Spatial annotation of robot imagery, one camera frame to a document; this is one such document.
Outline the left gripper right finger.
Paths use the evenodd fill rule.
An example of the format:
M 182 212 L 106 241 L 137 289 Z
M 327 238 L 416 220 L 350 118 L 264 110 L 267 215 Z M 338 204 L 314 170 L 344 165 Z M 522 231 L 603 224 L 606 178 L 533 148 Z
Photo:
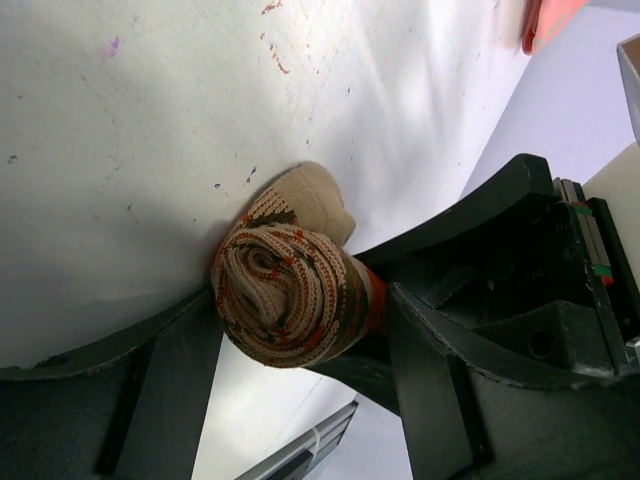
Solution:
M 635 479 L 639 379 L 521 356 L 389 291 L 390 352 L 417 479 Z

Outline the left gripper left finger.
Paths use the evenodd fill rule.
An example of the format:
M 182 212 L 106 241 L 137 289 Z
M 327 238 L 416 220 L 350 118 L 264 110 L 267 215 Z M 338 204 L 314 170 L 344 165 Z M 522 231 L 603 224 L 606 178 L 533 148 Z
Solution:
M 1 371 L 4 479 L 189 479 L 222 331 L 210 290 Z

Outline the argyle beige orange sock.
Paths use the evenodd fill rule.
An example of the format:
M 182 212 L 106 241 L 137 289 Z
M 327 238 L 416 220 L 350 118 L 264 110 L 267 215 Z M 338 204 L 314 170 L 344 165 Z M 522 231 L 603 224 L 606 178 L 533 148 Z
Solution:
M 356 227 L 331 173 L 277 177 L 221 242 L 211 268 L 226 335 L 273 368 L 331 360 L 387 332 L 386 285 L 345 250 Z

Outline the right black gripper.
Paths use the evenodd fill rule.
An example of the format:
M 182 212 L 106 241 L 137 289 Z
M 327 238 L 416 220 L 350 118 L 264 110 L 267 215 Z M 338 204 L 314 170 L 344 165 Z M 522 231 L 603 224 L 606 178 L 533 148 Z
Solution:
M 611 216 L 546 159 L 518 154 L 476 190 L 356 256 L 449 320 L 521 356 L 598 378 L 635 375 L 639 295 Z M 318 367 L 400 414 L 390 331 Z

